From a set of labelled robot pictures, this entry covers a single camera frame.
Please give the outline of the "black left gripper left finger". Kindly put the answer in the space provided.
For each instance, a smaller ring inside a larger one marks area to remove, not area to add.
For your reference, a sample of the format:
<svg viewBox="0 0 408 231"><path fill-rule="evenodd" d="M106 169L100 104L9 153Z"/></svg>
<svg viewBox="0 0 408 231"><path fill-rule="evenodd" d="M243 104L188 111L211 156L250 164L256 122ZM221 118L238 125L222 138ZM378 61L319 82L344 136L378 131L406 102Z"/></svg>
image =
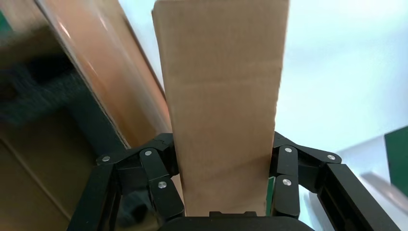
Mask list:
<svg viewBox="0 0 408 231"><path fill-rule="evenodd" d="M69 231L113 231L126 196L147 193L158 225L184 216L184 204L172 181L178 174L171 133L162 133L146 144L97 159L87 185L67 227Z"/></svg>

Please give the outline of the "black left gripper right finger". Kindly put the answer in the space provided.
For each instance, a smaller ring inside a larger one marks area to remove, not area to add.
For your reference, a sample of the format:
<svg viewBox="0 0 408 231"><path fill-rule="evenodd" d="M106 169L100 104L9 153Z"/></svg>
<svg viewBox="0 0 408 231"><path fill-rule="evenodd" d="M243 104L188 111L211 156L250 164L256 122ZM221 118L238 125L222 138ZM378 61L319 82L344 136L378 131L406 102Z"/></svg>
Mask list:
<svg viewBox="0 0 408 231"><path fill-rule="evenodd" d="M298 145L275 132L269 175L275 178L271 216L300 215L299 186L317 195L336 231L397 231L340 156Z"/></svg>

